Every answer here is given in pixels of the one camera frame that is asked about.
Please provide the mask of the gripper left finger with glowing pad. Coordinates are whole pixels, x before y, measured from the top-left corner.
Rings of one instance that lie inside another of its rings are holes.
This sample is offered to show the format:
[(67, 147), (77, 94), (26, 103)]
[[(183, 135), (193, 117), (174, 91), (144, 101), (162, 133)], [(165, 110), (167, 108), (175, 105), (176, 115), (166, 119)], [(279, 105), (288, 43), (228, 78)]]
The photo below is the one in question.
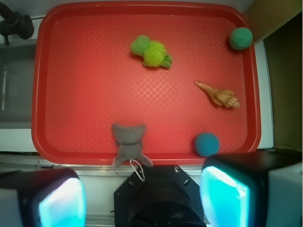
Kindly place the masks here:
[(86, 213), (85, 186), (72, 169), (0, 174), (2, 227), (83, 227)]

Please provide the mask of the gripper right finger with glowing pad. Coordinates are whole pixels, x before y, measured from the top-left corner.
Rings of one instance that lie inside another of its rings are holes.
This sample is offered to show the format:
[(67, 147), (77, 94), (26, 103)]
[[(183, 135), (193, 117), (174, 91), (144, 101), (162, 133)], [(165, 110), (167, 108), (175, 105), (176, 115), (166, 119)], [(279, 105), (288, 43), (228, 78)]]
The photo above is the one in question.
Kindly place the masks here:
[(255, 151), (208, 157), (200, 197), (213, 227), (300, 227), (303, 156), (299, 151)]

